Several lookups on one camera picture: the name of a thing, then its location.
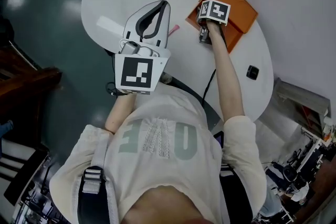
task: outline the pink object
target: pink object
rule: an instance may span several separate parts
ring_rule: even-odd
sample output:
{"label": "pink object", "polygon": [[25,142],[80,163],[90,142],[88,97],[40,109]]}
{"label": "pink object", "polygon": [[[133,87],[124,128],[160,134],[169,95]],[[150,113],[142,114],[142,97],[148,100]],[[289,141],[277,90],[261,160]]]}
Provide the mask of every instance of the pink object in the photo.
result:
{"label": "pink object", "polygon": [[179,30],[179,25],[175,25],[172,30],[169,31],[168,36],[170,36],[172,33],[174,33],[176,30]]}

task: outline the graphic print on shirt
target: graphic print on shirt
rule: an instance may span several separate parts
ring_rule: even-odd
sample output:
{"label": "graphic print on shirt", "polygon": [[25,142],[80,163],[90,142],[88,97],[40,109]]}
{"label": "graphic print on shirt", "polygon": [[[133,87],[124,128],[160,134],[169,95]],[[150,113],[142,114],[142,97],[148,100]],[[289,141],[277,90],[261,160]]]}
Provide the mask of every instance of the graphic print on shirt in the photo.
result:
{"label": "graphic print on shirt", "polygon": [[127,126],[125,126],[126,131],[124,132],[122,138],[128,138],[128,141],[121,144],[119,147],[120,152],[137,153],[138,152],[138,142],[139,142],[139,132],[142,119],[131,121]]}
{"label": "graphic print on shirt", "polygon": [[175,128],[175,155],[182,160],[192,159],[197,152],[197,133],[195,126],[177,122]]}
{"label": "graphic print on shirt", "polygon": [[[122,138],[127,138],[125,143],[119,147],[119,153],[137,153],[140,126],[142,119],[129,122],[125,128]],[[160,157],[169,158],[169,135],[166,123],[163,121],[154,122],[146,135],[141,150],[155,154]],[[174,133],[174,153],[176,158],[187,161],[192,159],[197,152],[197,131],[192,125],[177,122]]]}
{"label": "graphic print on shirt", "polygon": [[169,158],[168,128],[166,127],[166,122],[164,121],[158,122],[155,120],[155,124],[151,124],[142,150],[153,153],[155,148],[157,148],[157,152],[160,157]]}

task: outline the backpack strap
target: backpack strap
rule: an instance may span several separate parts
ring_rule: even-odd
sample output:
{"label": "backpack strap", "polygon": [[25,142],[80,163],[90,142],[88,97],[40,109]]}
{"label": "backpack strap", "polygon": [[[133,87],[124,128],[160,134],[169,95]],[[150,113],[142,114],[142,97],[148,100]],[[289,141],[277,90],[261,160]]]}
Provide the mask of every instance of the backpack strap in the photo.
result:
{"label": "backpack strap", "polygon": [[77,193],[79,224],[119,224],[114,186],[103,170],[109,138],[108,133],[100,133],[91,166],[81,177]]}
{"label": "backpack strap", "polygon": [[220,171],[219,180],[230,224],[250,224],[253,213],[242,181],[227,164],[222,164]]}

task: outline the floor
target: floor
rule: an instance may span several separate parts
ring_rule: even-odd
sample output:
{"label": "floor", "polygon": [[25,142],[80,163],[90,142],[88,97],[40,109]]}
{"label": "floor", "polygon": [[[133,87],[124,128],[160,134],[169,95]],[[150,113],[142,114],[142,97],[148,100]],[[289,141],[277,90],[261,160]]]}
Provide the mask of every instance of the floor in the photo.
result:
{"label": "floor", "polygon": [[[47,98],[41,127],[43,143],[60,163],[86,124],[103,127],[115,102],[105,91],[113,78],[111,59],[85,32],[80,9],[81,0],[7,0],[3,8],[20,49],[41,67],[63,72],[60,87]],[[218,115],[208,105],[205,110],[214,126]]]}

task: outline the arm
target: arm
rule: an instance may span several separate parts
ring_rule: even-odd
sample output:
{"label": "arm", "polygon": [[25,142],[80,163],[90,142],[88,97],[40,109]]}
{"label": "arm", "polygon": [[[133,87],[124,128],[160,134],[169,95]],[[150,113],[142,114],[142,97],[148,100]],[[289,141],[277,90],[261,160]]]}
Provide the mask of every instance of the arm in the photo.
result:
{"label": "arm", "polygon": [[233,167],[244,182],[253,215],[266,198],[266,175],[256,144],[256,125],[244,116],[242,93],[219,27],[207,23],[215,55],[219,103],[224,117],[223,162]]}
{"label": "arm", "polygon": [[118,97],[105,123],[105,129],[115,134],[124,120],[132,113],[136,99],[135,94]]}
{"label": "arm", "polygon": [[227,121],[234,116],[244,115],[242,93],[219,26],[212,22],[207,22],[207,26],[215,56],[219,103],[224,121]]}

